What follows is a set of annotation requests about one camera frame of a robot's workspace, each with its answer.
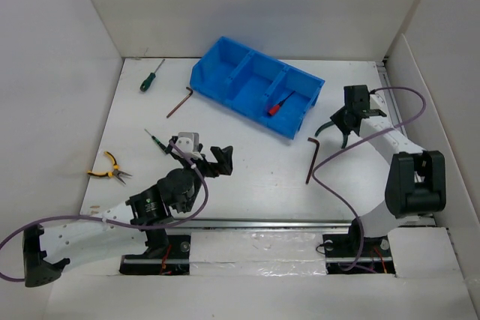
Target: screwdriver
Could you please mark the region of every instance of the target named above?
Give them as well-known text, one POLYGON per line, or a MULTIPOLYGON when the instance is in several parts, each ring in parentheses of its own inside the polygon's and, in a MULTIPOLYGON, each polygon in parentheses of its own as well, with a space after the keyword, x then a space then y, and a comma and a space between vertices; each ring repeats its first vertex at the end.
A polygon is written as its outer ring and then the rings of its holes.
POLYGON ((293 93, 295 93, 295 91, 292 91, 288 97, 286 97, 285 99, 283 99, 280 103, 278 103, 277 105, 274 105, 272 108, 270 108, 270 110, 268 111, 269 115, 270 116, 273 116, 275 114, 277 114, 278 110, 280 110, 280 108, 283 106, 283 104, 287 101, 287 99, 289 97, 291 97, 293 95, 293 93))
POLYGON ((150 132, 147 130, 147 129, 144 129, 144 131, 147 132, 148 135, 150 135, 151 139, 155 142, 155 144, 157 144, 158 146, 160 146, 160 149, 163 150, 163 152, 165 152, 165 150, 167 149, 167 147, 165 145, 162 144, 162 142, 160 140, 157 139, 156 136, 153 136, 150 134, 150 132))
POLYGON ((150 73, 150 75, 148 76, 147 79, 143 80, 143 83, 142 85, 140 86, 140 90, 145 92, 147 91, 149 88, 150 88, 150 85, 151 83, 153 82, 153 79, 155 79, 156 77, 156 73, 158 72, 158 69, 160 69, 160 67, 162 66, 162 64, 165 62, 165 59, 162 60, 162 62, 160 63, 160 65, 157 66, 157 69, 155 69, 155 71, 153 73, 150 73))

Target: pliers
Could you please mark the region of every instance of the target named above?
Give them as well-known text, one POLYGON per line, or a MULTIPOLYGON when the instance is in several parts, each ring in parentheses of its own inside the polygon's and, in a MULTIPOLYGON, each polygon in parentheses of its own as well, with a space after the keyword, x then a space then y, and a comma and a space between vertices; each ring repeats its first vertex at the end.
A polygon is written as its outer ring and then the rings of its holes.
POLYGON ((115 157, 111 153, 109 153, 108 151, 104 151, 103 153, 106 156, 108 156, 110 158, 110 160, 112 161, 113 171, 112 172, 93 172, 93 171, 89 171, 89 172, 87 172, 87 174, 89 174, 91 176, 96 176, 97 178, 106 178, 106 177, 112 178, 112 177, 115 176, 118 180, 120 180, 123 184, 125 184, 123 179, 120 178, 120 175, 125 175, 125 176, 132 176, 132 175, 128 174, 127 172, 123 172, 122 170, 120 170, 120 166, 117 164, 117 160, 115 159, 115 157))

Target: blue bin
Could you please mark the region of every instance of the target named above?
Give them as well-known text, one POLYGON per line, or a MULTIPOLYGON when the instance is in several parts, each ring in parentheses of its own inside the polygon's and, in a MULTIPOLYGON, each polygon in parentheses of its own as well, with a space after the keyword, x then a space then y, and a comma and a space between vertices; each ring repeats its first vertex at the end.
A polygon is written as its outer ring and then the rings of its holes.
POLYGON ((195 64, 190 78, 193 90, 291 139, 324 83, 227 37, 221 37, 195 64), (270 116, 270 108, 290 94, 270 116))

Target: white wall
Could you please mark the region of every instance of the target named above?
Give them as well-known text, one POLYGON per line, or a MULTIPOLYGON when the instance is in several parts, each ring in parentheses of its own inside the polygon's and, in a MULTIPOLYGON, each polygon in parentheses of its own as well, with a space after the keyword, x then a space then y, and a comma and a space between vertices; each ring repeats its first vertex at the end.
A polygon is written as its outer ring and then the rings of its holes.
MULTIPOLYGON (((121 65, 90 0, 0 0, 0 238, 78 211, 121 65)), ((1 271, 21 277, 21 251, 1 271)), ((0 318, 41 319, 49 294, 0 280, 0 318)))
POLYGON ((93 2, 122 56, 201 56, 226 35, 281 58, 382 60, 413 0, 93 2))
MULTIPOLYGON (((387 64, 394 85, 430 92, 430 112, 407 130, 445 153, 448 204, 437 219, 450 228, 469 284, 480 279, 479 44, 480 0, 421 0, 387 64)), ((415 111, 405 97, 397 101, 403 116, 415 111)), ((471 292, 480 309, 480 287, 471 292)))

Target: brown hex key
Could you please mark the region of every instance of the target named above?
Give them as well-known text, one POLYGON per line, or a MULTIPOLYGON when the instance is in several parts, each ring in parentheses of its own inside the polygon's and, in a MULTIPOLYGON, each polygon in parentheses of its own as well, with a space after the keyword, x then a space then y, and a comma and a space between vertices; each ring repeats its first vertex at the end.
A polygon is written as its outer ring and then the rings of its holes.
POLYGON ((178 105, 177 105, 175 108, 173 108, 173 110, 172 110, 171 112, 168 113, 168 115, 167 115, 167 117, 166 117, 167 119, 168 119, 170 116, 172 116, 173 113, 176 112, 176 111, 179 109, 179 107, 182 106, 183 103, 184 103, 185 101, 187 101, 188 98, 191 97, 192 94, 194 93, 194 90, 193 90, 192 88, 188 88, 188 87, 187 87, 187 90, 188 90, 190 93, 184 98, 184 100, 182 100, 180 103, 178 103, 178 105))
POLYGON ((308 138, 308 141, 315 143, 315 153, 313 153, 312 163, 310 164, 310 169, 308 170, 307 180, 305 182, 306 184, 308 184, 308 182, 310 181, 310 178, 312 176, 312 171, 314 170, 314 166, 315 166, 315 160, 317 160, 318 149, 320 147, 320 143, 318 142, 318 140, 316 140, 314 138, 308 138))

